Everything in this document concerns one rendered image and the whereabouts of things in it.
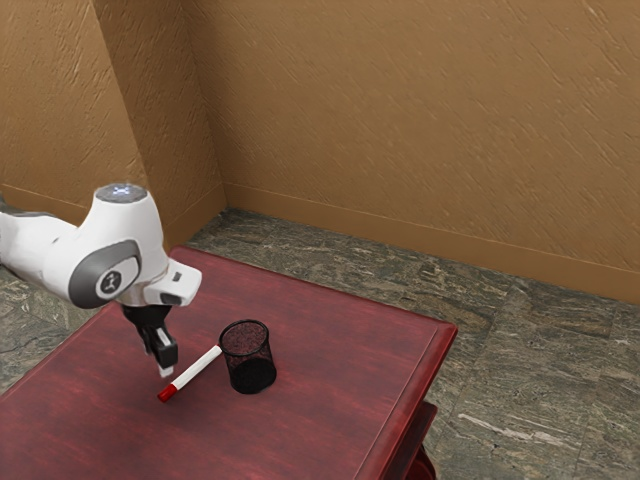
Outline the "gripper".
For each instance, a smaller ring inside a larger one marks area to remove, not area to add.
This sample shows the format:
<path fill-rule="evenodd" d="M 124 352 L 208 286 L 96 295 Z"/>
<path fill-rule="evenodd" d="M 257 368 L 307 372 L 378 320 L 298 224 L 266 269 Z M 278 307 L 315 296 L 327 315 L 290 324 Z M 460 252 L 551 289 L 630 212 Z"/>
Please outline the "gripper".
<path fill-rule="evenodd" d="M 168 305 L 122 305 L 125 318 L 131 322 L 143 340 L 146 354 L 153 356 L 161 377 L 173 374 L 178 362 L 178 345 L 166 329 Z"/>

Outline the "black mesh pen holder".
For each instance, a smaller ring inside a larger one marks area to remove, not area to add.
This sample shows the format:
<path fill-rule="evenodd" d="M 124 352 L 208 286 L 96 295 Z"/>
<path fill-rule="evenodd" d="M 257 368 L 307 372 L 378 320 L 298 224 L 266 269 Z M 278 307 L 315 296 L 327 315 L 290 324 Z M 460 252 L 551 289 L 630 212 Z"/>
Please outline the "black mesh pen holder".
<path fill-rule="evenodd" d="M 245 395 L 258 394 L 277 378 L 268 327 L 253 319 L 226 326 L 219 336 L 232 388 Z"/>

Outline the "white marker with red cap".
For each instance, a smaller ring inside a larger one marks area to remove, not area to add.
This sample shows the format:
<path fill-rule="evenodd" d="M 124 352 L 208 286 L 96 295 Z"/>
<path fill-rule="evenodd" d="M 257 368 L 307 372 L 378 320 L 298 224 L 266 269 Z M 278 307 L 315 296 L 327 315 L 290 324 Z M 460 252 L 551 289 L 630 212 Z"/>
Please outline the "white marker with red cap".
<path fill-rule="evenodd" d="M 200 358 L 198 358 L 192 365 L 190 365 L 184 372 L 176 377 L 169 385 L 157 394 L 157 398 L 162 403 L 166 403 L 172 398 L 178 391 L 183 389 L 190 381 L 192 381 L 197 375 L 199 375 L 208 365 L 215 361 L 222 354 L 222 349 L 219 345 L 214 345 Z"/>

